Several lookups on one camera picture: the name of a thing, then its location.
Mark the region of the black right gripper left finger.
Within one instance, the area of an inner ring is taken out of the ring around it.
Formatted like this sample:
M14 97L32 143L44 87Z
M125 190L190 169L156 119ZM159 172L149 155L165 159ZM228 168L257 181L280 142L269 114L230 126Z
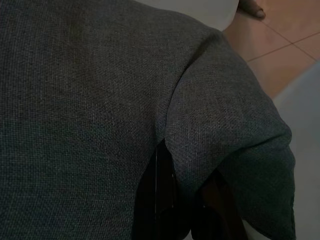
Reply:
M134 203L135 240L183 240L189 234L172 154L163 139L139 181Z

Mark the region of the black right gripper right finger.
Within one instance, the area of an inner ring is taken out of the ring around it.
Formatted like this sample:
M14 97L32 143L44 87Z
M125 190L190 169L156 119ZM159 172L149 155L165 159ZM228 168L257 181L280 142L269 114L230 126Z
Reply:
M248 239L233 193L219 171L214 171L197 192L197 239Z

